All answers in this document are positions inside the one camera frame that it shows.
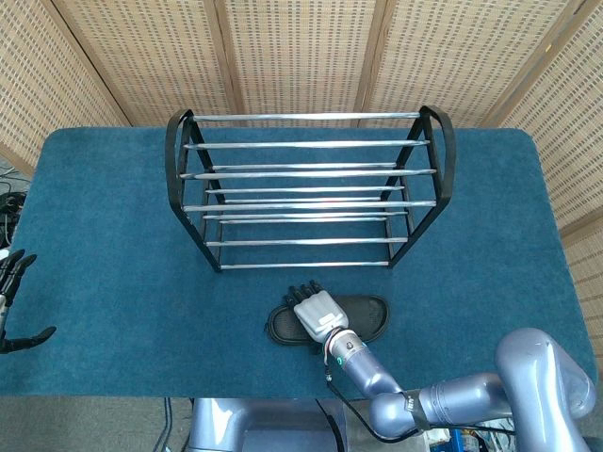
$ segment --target wire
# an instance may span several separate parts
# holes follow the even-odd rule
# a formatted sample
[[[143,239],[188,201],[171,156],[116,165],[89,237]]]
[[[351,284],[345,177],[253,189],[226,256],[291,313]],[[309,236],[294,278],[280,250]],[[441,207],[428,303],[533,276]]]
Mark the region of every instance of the wire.
[[[317,398],[315,398],[314,401],[317,402],[318,407],[322,411],[322,414],[324,414],[324,417],[327,420],[327,423],[329,424],[331,431],[333,432],[333,436],[335,438],[335,443],[337,444],[337,452],[344,452],[345,447],[343,445],[343,437],[341,436],[341,431],[339,430],[339,426],[335,422],[335,418],[332,417],[329,413],[327,413],[325,411],[325,409],[322,407],[322,404],[318,401]]]
[[[8,214],[4,214],[4,238],[10,246],[10,240],[8,240]]]
[[[457,426],[456,424],[443,424],[433,426],[434,428],[452,428],[457,430],[474,430],[474,431],[489,431],[491,433],[503,433],[505,435],[515,435],[515,430],[508,430],[506,428],[486,427],[486,426]]]
[[[168,447],[168,441],[170,440],[170,435],[171,435],[171,426],[172,426],[172,415],[171,415],[171,398],[167,397],[168,399],[168,413],[170,414],[169,418],[170,418],[170,425],[168,427],[168,433],[166,434],[166,438],[165,440],[163,440],[163,444],[161,445],[161,452],[165,452],[165,450]]]
[[[8,182],[0,181],[0,184],[4,184],[4,185],[8,186],[8,192],[7,193],[10,193],[12,191],[12,185],[9,184]]]
[[[165,452],[166,445],[168,445],[168,439],[171,435],[171,399],[169,397],[163,398],[163,413],[165,418],[165,424],[163,426],[163,430],[161,430],[161,434],[155,445],[153,446],[153,452]]]
[[[190,397],[188,400],[190,400],[191,407],[195,408],[195,399]],[[190,430],[188,431],[187,440],[185,441],[184,444],[182,444],[182,447],[180,448],[180,452],[185,452],[187,450],[189,441],[190,441]]]
[[[180,448],[180,452],[186,452],[187,447],[188,447],[188,441],[190,441],[190,433],[187,436],[187,440],[185,441],[184,444],[182,444],[182,447]]]
[[[390,439],[390,438],[384,438],[383,436],[378,435],[377,432],[371,428],[371,426],[368,424],[368,422],[365,421],[365,418],[362,417],[362,414],[360,414],[360,412],[358,412],[350,404],[350,402],[339,392],[339,390],[333,385],[333,383],[331,381],[327,381],[327,387],[331,390],[331,392],[333,392],[333,394],[335,394],[337,396],[337,398],[339,400],[341,400],[346,405],[346,407],[348,407],[348,409],[351,412],[354,413],[354,415],[358,418],[358,420],[363,425],[363,427],[366,428],[368,433],[370,433],[371,436],[373,438],[375,438],[376,440],[379,440],[382,443],[386,443],[386,444],[394,444],[394,443],[400,443],[404,440],[408,440],[411,436],[415,436],[418,433],[418,430],[416,428],[413,428],[412,430],[410,430],[407,433],[404,433],[403,435],[399,436],[398,438]]]
[[[24,179],[23,177],[10,177],[4,174],[0,174],[0,177],[2,177],[3,179],[10,179],[11,181],[24,181],[28,184],[31,184],[31,181],[29,179]]]

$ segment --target black side frame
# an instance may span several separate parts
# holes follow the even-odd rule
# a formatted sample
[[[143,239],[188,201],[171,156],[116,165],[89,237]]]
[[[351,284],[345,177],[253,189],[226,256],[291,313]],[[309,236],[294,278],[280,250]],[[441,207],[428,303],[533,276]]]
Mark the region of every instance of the black side frame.
[[[456,168],[456,138],[454,136],[454,129],[452,128],[452,122],[446,113],[435,106],[423,105],[419,109],[420,118],[413,122],[410,132],[408,133],[408,139],[418,139],[421,134],[429,141],[427,145],[427,154],[430,161],[430,168],[435,170],[432,175],[433,191],[435,193],[435,206],[423,217],[419,222],[418,226],[415,226],[415,219],[413,215],[413,207],[407,207],[405,210],[407,215],[406,230],[408,234],[408,241],[402,245],[398,251],[393,252],[393,247],[388,247],[389,251],[389,268],[393,268],[400,258],[408,252],[408,250],[415,244],[420,236],[427,231],[427,228],[435,221],[435,219],[442,213],[444,208],[450,202],[452,197],[452,187],[454,185],[454,171]],[[442,128],[444,135],[444,147],[446,148],[446,157],[444,163],[444,174],[440,169],[437,149],[435,145],[435,138],[433,136],[432,118],[434,118]],[[405,146],[403,147],[396,160],[395,168],[397,170],[403,170],[406,162],[411,156],[411,152],[415,147]],[[394,186],[399,180],[400,185],[403,186],[401,191],[402,198],[404,201],[411,201],[410,189],[405,176],[390,176],[387,179],[389,186]],[[391,191],[384,191],[381,195],[382,201],[387,201]],[[385,235],[391,237],[391,224],[390,219],[385,222]]]

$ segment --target black cable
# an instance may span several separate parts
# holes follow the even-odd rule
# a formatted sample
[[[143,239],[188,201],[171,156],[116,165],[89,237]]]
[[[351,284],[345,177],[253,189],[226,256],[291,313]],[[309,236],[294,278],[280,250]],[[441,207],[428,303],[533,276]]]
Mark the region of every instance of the black cable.
[[[157,441],[155,442],[155,445],[153,446],[153,452],[157,452],[157,448],[159,447],[161,440],[163,440],[163,435],[165,435],[166,431],[168,430],[168,406],[167,406],[166,398],[163,399],[163,416],[164,416],[163,429],[161,430],[161,434],[159,435],[159,438],[157,438]]]
[[[189,397],[188,400],[190,401],[191,408],[195,408],[195,399],[192,397]],[[182,447],[180,448],[180,452],[185,452],[187,450],[189,441],[190,441],[190,431],[188,432],[187,440],[185,441],[184,444],[182,444]]]
[[[182,447],[180,448],[180,452],[186,452],[189,440],[190,440],[190,433],[188,434],[187,440],[185,441],[185,443],[182,444]]]
[[[171,436],[171,427],[173,425],[173,416],[171,413],[171,398],[167,397],[168,399],[168,413],[169,413],[169,420],[170,423],[168,425],[168,432],[166,433],[166,438],[163,440],[163,444],[161,445],[161,452],[165,452],[166,448],[168,447],[168,441],[170,440],[170,436]]]
[[[163,414],[165,423],[163,426],[163,430],[161,430],[161,434],[155,445],[153,446],[153,452],[165,452],[166,445],[168,444],[168,439],[171,434],[171,399],[169,397],[163,397]]]
[[[415,436],[418,433],[418,430],[416,428],[413,428],[408,433],[404,433],[403,435],[399,436],[398,438],[390,439],[390,438],[384,438],[383,436],[378,435],[377,432],[375,432],[375,430],[373,430],[371,428],[371,426],[368,424],[368,422],[365,421],[365,418],[362,417],[362,414],[360,414],[360,412],[358,412],[350,404],[350,402],[339,392],[339,390],[337,388],[335,388],[335,386],[333,385],[333,383],[331,381],[327,381],[327,387],[331,390],[331,392],[333,394],[335,394],[337,396],[337,398],[339,400],[341,400],[346,405],[346,407],[348,407],[348,409],[350,409],[351,412],[354,413],[354,415],[358,418],[358,420],[363,425],[363,427],[366,428],[368,433],[370,433],[371,436],[373,438],[375,438],[376,440],[379,440],[382,443],[386,443],[386,444],[394,444],[394,443],[400,443],[404,440],[408,440],[411,436]]]
[[[332,417],[329,413],[327,413],[324,408],[322,408],[322,404],[318,401],[317,398],[315,398],[314,401],[317,402],[318,407],[320,408],[320,410],[322,411],[322,414],[324,414],[324,417],[327,419],[327,422],[329,423],[329,427],[331,428],[331,431],[333,432],[333,436],[335,437],[335,443],[337,444],[337,452],[345,452],[346,449],[343,445],[343,437],[341,436],[341,431],[339,430],[339,426],[335,422],[335,418]]]
[[[475,430],[475,431],[489,431],[491,433],[503,433],[505,435],[515,435],[515,430],[508,430],[506,428],[497,427],[486,427],[486,426],[457,426],[455,424],[443,424],[441,426],[433,426],[433,428],[452,428],[457,430]]]
[[[24,181],[24,182],[31,184],[31,181],[29,179],[24,179],[22,177],[10,177],[10,176],[1,176],[1,175],[0,175],[0,177],[3,179],[10,179],[11,181]]]

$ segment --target table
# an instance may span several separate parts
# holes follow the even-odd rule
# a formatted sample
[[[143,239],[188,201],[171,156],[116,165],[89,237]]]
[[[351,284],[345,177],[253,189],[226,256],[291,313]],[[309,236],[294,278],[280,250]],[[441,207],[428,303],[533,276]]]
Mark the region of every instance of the table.
[[[207,129],[208,141],[388,139],[400,129]],[[47,138],[13,248],[38,254],[9,336],[0,394],[324,397],[321,358],[273,344],[269,311],[291,284],[375,294],[390,324],[371,349],[406,388],[494,369],[497,341],[549,332],[596,379],[537,152],[512,129],[457,130],[452,201],[393,270],[216,274],[168,206],[165,129],[74,128]],[[348,396],[358,396],[341,372]]]

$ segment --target black rack frame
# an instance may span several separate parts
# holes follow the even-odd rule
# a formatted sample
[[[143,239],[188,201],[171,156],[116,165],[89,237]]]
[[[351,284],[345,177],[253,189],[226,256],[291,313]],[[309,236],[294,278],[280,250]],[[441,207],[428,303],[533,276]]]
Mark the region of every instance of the black rack frame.
[[[395,170],[405,170],[405,165],[412,154],[413,149],[418,145],[413,143],[412,145],[402,146],[398,158],[396,160],[395,166],[393,167],[393,171],[395,174],[389,175],[386,185],[387,186],[395,186],[399,181],[401,185],[401,196],[402,199],[408,204],[402,207],[405,215],[405,225],[407,231],[407,239],[405,243],[397,250],[394,251],[392,242],[378,242],[378,243],[386,243],[388,250],[388,260],[387,262],[381,263],[317,263],[315,265],[311,263],[306,264],[275,264],[275,265],[242,265],[242,266],[230,266],[224,265],[220,262],[221,258],[221,246],[217,246],[216,253],[212,252],[212,250],[207,245],[207,241],[205,240],[206,233],[206,222],[207,219],[204,218],[204,215],[201,215],[201,223],[199,227],[195,226],[190,216],[187,214],[186,207],[184,206],[184,193],[185,193],[185,183],[187,180],[193,179],[194,175],[187,174],[187,163],[188,163],[188,152],[193,148],[197,152],[199,159],[204,167],[204,189],[202,194],[202,204],[201,206],[208,205],[210,194],[207,193],[207,189],[211,188],[212,190],[221,190],[220,179],[219,178],[208,178],[213,176],[206,176],[208,173],[216,173],[214,169],[214,165],[212,163],[211,157],[209,155],[209,151],[204,147],[205,141],[204,137],[201,133],[201,130],[198,125],[198,121],[247,121],[249,119],[252,120],[260,120],[265,117],[268,119],[294,119],[294,117],[300,117],[301,119],[307,119],[307,117],[316,116],[317,119],[321,116],[321,114],[317,115],[233,115],[228,117],[215,117],[214,120],[209,120],[210,117],[195,117],[193,112],[190,109],[183,109],[175,113],[170,121],[168,122],[167,132],[166,132],[166,152],[165,152],[165,170],[166,170],[166,182],[168,188],[168,199],[170,202],[170,207],[176,217],[183,224],[188,234],[191,236],[197,247],[204,254],[205,258],[212,266],[212,268],[216,272],[220,272],[225,268],[252,268],[252,267],[266,267],[266,266],[352,266],[352,265],[380,265],[387,266],[389,268],[393,268],[399,259],[406,253],[408,250],[415,244],[420,236],[422,236],[425,231],[429,228],[429,226],[435,221],[435,219],[442,213],[445,207],[448,205],[450,198],[452,196],[452,187],[454,183],[454,173],[455,173],[455,165],[456,165],[456,140],[454,135],[454,130],[452,128],[452,124],[450,119],[446,113],[435,106],[422,106],[417,114],[349,114],[349,115],[338,115],[338,114],[323,114],[323,115],[332,115],[332,118],[327,119],[339,119],[339,118],[371,118],[371,115],[376,118],[387,118],[385,115],[409,115],[406,118],[415,118],[410,132],[408,134],[407,140],[416,141],[416,143],[420,143],[420,145],[425,145],[427,148],[427,154],[430,162],[430,174],[432,176],[433,190],[435,194],[434,205],[431,206],[429,212],[423,217],[422,220],[415,225],[415,219],[413,214],[413,206],[414,202],[411,201],[410,190],[407,183],[407,176],[405,174],[400,175],[404,171],[395,172]],[[432,129],[432,119],[436,120],[443,132],[444,137],[444,146],[446,151],[446,158],[444,163],[444,173],[442,173],[438,152],[436,149],[435,140],[433,137],[433,129]],[[417,140],[423,134],[424,140],[418,142]],[[216,201],[218,204],[226,205],[226,198],[223,193],[212,193],[213,196],[216,197]],[[391,191],[384,190],[381,193],[380,201],[387,202]],[[384,219],[385,225],[385,239],[394,240],[392,237],[392,228],[391,228],[391,218],[381,218]],[[218,240],[221,241],[222,237],[222,223],[219,221],[218,225]]]

